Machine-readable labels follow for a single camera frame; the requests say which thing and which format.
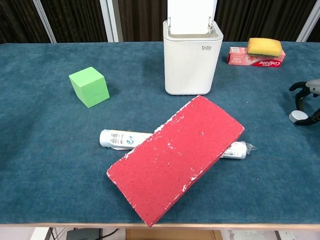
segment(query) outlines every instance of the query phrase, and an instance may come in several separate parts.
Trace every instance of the blue tablecloth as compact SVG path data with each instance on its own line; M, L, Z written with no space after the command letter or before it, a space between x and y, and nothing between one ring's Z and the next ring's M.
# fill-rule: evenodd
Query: blue tablecloth
M282 45L282 67L269 68L228 65L229 47L245 43L222 44L206 97L257 150L218 161L159 223L320 223L320 123L288 119L291 84L320 78L320 44ZM99 135L152 132L194 97L165 92L163 52L162 42L0 45L1 224L142 223L106 176L126 151L102 148ZM89 66L110 93L92 108L68 77ZM320 107L304 102L309 115Z

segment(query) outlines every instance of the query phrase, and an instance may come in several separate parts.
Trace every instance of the colgate box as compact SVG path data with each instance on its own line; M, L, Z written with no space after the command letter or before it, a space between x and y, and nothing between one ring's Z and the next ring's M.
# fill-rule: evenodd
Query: colgate box
M246 47L230 47L227 63L229 65L243 65L255 67L279 68L285 59L285 52L282 50L280 56L266 56L248 54Z

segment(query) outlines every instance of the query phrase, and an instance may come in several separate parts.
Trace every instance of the green foam cube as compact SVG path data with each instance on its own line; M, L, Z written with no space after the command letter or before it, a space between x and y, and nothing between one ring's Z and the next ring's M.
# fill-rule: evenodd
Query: green foam cube
M69 75L77 97L88 108L108 99L105 77L92 66Z

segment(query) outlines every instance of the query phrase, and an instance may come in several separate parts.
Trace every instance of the yellow sponge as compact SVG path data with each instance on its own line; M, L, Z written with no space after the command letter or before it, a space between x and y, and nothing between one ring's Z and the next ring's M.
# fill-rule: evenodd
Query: yellow sponge
M249 38L248 54L259 54L279 57L282 53L281 42L270 38Z

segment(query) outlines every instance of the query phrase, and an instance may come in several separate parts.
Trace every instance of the red foam block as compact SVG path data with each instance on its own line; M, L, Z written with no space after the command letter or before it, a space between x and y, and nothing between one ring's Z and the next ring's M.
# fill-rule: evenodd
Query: red foam block
M152 226L243 131L222 108L197 96L113 164L107 175Z

